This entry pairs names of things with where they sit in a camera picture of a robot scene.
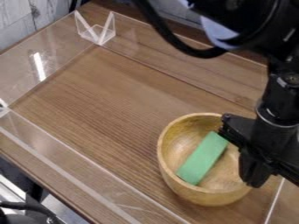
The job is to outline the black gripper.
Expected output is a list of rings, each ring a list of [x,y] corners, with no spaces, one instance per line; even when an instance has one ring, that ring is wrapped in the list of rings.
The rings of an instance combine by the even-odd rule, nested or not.
[[[241,181],[258,188],[280,175],[299,186],[299,121],[282,121],[256,110],[256,118],[225,113],[218,134],[237,146]]]

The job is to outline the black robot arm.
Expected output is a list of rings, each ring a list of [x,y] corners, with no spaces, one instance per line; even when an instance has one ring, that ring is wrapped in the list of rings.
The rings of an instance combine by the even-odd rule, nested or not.
[[[238,148],[238,176],[258,188],[280,175],[299,186],[299,0],[186,0],[209,41],[266,58],[253,119],[221,116],[218,134]]]

